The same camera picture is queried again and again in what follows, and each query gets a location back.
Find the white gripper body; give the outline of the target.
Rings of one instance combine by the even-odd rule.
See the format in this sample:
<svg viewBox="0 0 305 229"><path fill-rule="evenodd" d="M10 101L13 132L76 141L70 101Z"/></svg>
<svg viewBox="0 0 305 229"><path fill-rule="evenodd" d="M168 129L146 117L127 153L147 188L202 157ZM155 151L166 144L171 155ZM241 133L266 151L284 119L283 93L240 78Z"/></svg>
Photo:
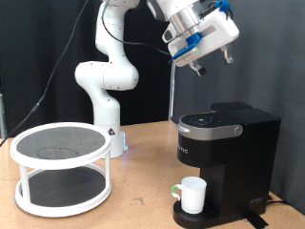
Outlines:
<svg viewBox="0 0 305 229"><path fill-rule="evenodd" d="M186 8L170 19L168 49L177 67L189 65L202 56L230 44L239 29L222 8Z"/></svg>

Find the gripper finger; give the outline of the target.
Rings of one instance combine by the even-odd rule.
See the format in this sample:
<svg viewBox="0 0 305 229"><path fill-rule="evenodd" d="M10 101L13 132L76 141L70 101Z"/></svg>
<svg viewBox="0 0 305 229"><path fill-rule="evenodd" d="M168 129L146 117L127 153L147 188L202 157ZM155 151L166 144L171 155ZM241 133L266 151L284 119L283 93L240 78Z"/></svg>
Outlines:
<svg viewBox="0 0 305 229"><path fill-rule="evenodd" d="M232 56L232 46L231 44L227 44L220 48L220 50L223 52L223 59L224 63L226 65L230 65L234 62L234 58Z"/></svg>
<svg viewBox="0 0 305 229"><path fill-rule="evenodd" d="M207 73L206 69L200 66L196 61L193 61L189 64L189 66L199 75L203 76Z"/></svg>

